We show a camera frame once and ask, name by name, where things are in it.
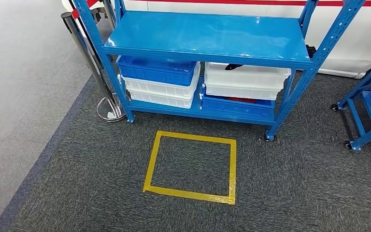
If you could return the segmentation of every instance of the red stripe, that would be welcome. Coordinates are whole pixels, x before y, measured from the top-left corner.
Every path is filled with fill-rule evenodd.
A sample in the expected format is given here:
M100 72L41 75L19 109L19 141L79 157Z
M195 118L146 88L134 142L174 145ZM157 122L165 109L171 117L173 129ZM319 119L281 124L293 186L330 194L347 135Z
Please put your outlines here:
M89 6L89 8L91 6L93 6L96 2L98 2L99 0L87 0L86 3L87 5ZM78 18L79 17L79 12L77 11L77 9L74 9L71 14L73 15L73 18Z
M148 0L161 2L191 2L191 3L222 3L222 4L246 4L246 5L280 5L280 6L304 6L306 1L278 1L278 0ZM342 1L319 1L318 6L343 6ZM371 0L363 6L371 6Z

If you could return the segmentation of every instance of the shelf top surface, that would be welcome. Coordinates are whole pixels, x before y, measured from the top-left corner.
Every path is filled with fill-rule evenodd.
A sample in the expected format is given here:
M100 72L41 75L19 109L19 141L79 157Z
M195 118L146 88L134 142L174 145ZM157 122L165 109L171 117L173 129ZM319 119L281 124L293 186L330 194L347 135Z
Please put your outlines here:
M128 11L105 48L311 63L296 18Z

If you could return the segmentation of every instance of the yellow floor tape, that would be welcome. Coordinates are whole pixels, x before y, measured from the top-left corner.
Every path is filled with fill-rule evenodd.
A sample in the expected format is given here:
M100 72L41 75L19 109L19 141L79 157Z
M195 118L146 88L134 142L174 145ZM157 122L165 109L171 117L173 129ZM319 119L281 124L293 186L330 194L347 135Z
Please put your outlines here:
M157 159L157 152L158 147L160 145L160 138L162 136L166 137L173 137L173 138L180 138L180 139L190 139L190 140L198 140L198 141L205 141L205 142L213 142L213 143L222 143L222 144L229 144L230 149L230 158L229 158L229 192L228 196L218 196L218 195L211 195L205 193L198 193L198 192L190 192L190 191L183 191L171 188L162 188L151 186L151 178L154 172L154 166L156 164ZM235 172L236 172L236 165L237 165L237 141L234 139L225 139L225 138L216 138L216 137L209 137L209 136L201 136L201 135L192 135L192 134L182 134L182 133L175 133L175 132L168 132L168 131L157 131L156 138L153 144L153 150L150 156L150 162L148 164L146 178L144 180L143 192L150 191L155 192L158 194L175 196L175 197L184 197L184 198L191 198L203 201L210 201L210 202L218 202L218 203L227 203L227 204L235 204Z

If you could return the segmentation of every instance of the cart wheel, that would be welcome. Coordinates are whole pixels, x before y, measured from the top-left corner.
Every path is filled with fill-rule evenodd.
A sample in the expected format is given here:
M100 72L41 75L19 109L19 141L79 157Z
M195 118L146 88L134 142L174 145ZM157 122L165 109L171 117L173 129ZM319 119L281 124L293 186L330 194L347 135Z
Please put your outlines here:
M344 144L345 144L346 149L352 150L351 141L346 140Z
M338 104L332 104L330 106L330 109L333 110L333 111L338 111L339 110Z
M265 142L272 142L272 141L274 141L275 139L276 139L276 135L274 135L274 139L269 139L269 138L267 138L267 134L264 135L264 141L265 141Z

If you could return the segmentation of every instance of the dark gray carpet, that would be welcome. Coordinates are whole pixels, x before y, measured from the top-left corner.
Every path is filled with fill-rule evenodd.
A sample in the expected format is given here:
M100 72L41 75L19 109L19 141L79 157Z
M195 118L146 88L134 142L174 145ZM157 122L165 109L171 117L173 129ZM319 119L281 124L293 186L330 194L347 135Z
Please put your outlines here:
M371 143L346 150L353 121L329 108L356 84L318 75L271 143L266 127L242 123L146 113L106 123L94 88L7 231L371 231ZM236 139L236 204L143 193L157 130ZM226 195L228 163L228 145L163 138L152 184Z

